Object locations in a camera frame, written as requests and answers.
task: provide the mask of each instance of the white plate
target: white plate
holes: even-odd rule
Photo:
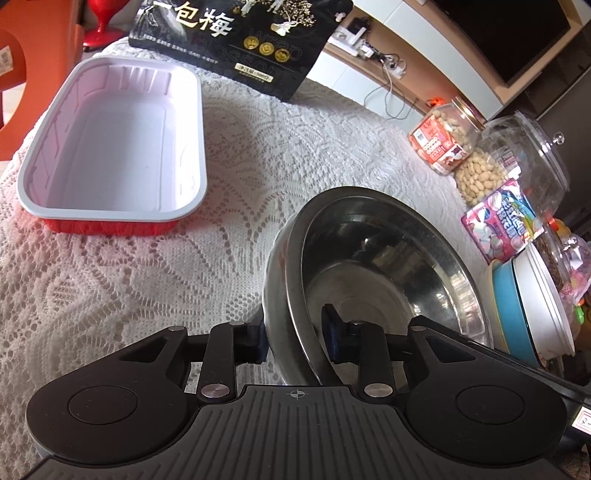
[[[574,354],[566,312],[533,244],[514,259],[515,279],[534,346],[545,360]]]

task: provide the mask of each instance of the table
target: table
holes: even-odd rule
[[[130,48],[102,54],[173,61]],[[290,103],[196,69],[202,80],[208,190],[168,235],[54,234],[20,206],[18,168],[33,130],[0,179],[0,478],[37,462],[25,426],[33,392],[169,325],[204,333],[247,320],[286,219],[315,194],[356,185],[425,216],[478,278],[486,264],[460,217],[453,180],[420,160],[402,130],[305,80]],[[194,379],[197,369],[191,377]],[[277,383],[272,357],[242,366],[241,384]]]

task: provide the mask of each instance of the television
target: television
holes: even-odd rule
[[[558,0],[434,0],[510,85],[570,25]]]

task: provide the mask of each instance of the orange chair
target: orange chair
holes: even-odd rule
[[[0,128],[0,160],[12,158],[80,61],[78,9],[79,0],[8,0],[0,8],[0,50],[9,45],[14,62],[13,71],[0,76],[0,95],[27,82],[14,115]]]

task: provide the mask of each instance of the plastic bag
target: plastic bag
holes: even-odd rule
[[[142,0],[129,45],[289,100],[352,9],[351,0]]]
[[[570,285],[565,285],[561,294],[576,305],[591,286],[591,246],[580,236],[571,234],[563,239],[563,252],[570,265]]]

